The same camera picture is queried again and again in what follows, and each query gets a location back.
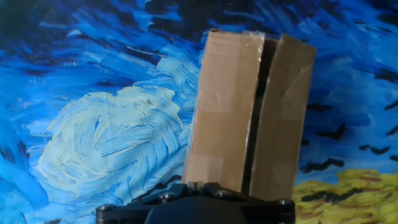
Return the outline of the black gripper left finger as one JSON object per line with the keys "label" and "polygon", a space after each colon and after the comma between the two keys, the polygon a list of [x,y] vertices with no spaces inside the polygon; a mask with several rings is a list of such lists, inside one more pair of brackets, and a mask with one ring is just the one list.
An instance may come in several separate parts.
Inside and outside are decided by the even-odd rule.
{"label": "black gripper left finger", "polygon": [[177,199],[192,196],[196,191],[196,183],[173,184],[160,192],[150,192],[149,195],[139,197],[125,206],[104,204],[96,208],[96,224],[112,223],[144,223],[149,212],[158,205]]}

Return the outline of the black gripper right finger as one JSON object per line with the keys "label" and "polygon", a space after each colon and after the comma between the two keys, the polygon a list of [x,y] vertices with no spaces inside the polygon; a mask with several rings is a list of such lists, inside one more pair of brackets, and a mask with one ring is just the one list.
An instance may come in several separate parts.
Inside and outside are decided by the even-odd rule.
{"label": "black gripper right finger", "polygon": [[250,196],[246,189],[237,192],[217,182],[197,182],[197,196],[205,200],[197,206],[205,223],[296,222],[295,203],[291,199],[264,201]]}

